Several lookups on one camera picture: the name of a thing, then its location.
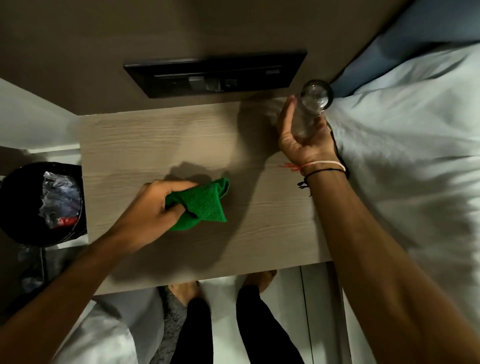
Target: folded cloth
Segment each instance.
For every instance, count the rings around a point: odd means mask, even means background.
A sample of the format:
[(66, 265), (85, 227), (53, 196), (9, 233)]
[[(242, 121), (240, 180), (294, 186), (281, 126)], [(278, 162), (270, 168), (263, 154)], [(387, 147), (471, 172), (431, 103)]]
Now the folded cloth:
[(227, 193), (229, 184), (227, 178), (220, 178), (204, 186), (169, 194), (165, 199), (165, 209), (175, 204), (182, 204), (186, 209), (170, 230), (187, 230), (201, 220), (226, 222), (220, 198)]

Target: hand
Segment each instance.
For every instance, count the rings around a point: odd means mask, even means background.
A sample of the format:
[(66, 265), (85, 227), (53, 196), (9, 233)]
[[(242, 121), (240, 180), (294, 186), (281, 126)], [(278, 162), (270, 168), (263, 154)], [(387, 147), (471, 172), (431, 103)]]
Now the hand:
[(129, 253), (137, 251), (163, 235), (185, 212), (182, 205), (165, 210), (165, 197), (172, 191), (183, 191), (196, 185), (190, 181), (161, 180), (144, 184), (103, 237), (122, 242)]
[(278, 144), (282, 152), (297, 166), (317, 160), (338, 161), (335, 143), (323, 115), (315, 120), (315, 133), (312, 136), (303, 138), (292, 134), (292, 119), (296, 105), (297, 99), (295, 96), (290, 96), (278, 117), (280, 134)]

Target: black bucket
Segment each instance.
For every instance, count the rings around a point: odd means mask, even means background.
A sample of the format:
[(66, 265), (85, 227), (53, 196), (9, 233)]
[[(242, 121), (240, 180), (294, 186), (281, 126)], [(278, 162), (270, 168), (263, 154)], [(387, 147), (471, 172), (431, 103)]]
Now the black bucket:
[[(48, 171), (75, 179), (81, 197), (81, 209), (73, 226), (50, 229), (39, 216), (42, 206), (43, 174)], [(82, 167), (57, 162), (27, 164), (6, 176), (0, 185), (0, 228), (19, 244), (52, 246), (86, 234)]]

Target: brown wall panel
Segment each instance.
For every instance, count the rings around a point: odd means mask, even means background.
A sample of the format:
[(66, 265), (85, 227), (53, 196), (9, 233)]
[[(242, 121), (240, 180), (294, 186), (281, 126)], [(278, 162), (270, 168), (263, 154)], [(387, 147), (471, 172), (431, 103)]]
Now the brown wall panel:
[(148, 99), (125, 61), (307, 49), (290, 90), (332, 79), (405, 0), (3, 0), (0, 78), (76, 114), (238, 100)]

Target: black leggings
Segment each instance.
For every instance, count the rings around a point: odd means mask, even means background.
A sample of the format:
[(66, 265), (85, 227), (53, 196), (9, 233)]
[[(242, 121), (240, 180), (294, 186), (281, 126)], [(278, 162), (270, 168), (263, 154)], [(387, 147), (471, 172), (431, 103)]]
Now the black leggings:
[[(251, 364), (302, 364), (299, 351), (261, 300), (258, 287), (243, 287), (237, 298), (237, 323)], [(188, 304), (170, 364), (213, 363), (210, 307), (201, 298)]]

